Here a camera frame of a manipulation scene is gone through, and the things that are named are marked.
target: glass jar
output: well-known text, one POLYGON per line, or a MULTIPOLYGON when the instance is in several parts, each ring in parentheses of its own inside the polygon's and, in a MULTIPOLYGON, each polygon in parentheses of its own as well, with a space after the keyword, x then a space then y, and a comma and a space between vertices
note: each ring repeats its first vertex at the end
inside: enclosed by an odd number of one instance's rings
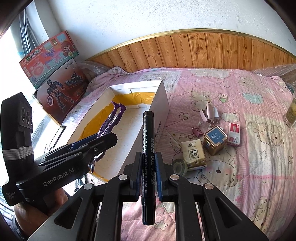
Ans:
POLYGON ((284 114, 284 122, 289 128, 292 128, 296 123, 296 91, 293 94, 289 108, 284 114))

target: white cord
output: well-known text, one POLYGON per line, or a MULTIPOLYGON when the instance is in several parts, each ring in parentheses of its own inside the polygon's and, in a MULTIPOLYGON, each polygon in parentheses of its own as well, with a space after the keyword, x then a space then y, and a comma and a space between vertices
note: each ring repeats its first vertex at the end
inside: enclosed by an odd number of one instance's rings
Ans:
POLYGON ((32 146, 26 146, 26 147, 20 147, 18 149, 12 149, 12 150, 2 150, 3 159, 5 161, 11 161, 11 160, 19 160, 22 158, 26 158, 26 156, 33 154, 33 147, 32 146))

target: red-haired cartoon character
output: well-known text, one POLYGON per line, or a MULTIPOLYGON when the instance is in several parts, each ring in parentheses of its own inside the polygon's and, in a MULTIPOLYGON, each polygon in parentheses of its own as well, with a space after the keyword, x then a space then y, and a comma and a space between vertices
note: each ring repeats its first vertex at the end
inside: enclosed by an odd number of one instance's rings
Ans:
POLYGON ((62 44, 61 44, 61 48, 62 48, 62 51, 64 53, 64 56, 68 57, 68 56, 73 56, 73 53, 76 51, 74 49, 74 47, 72 46, 72 44, 68 41, 64 41, 62 44))

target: pink quilt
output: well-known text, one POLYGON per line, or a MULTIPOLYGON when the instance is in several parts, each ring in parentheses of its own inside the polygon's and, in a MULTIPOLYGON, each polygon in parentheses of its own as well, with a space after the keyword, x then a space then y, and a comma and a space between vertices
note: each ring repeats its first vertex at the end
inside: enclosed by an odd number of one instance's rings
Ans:
MULTIPOLYGON (((115 67, 96 77, 88 96, 68 115, 78 124, 110 85, 163 80, 170 112, 157 151, 166 163, 182 157, 180 143, 196 139, 191 131, 201 121, 199 110, 210 101, 217 107, 219 126, 241 126, 241 145, 226 146, 216 156, 205 153, 207 168, 187 173, 190 182, 216 185, 270 240, 278 238, 296 213, 296 129, 282 116, 291 93, 279 77, 243 70, 148 69, 127 74, 115 67)), ((175 240, 173 203, 157 202, 153 226, 142 225, 141 204, 123 207, 122 240, 175 240)))

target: tape roll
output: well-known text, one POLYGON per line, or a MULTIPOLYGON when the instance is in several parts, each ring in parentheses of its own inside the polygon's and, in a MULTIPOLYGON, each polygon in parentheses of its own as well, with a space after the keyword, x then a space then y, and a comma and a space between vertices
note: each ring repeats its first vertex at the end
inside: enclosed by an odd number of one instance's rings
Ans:
POLYGON ((176 159, 172 163, 173 170, 175 174, 183 176, 187 173, 188 167, 187 163, 182 159, 176 159))

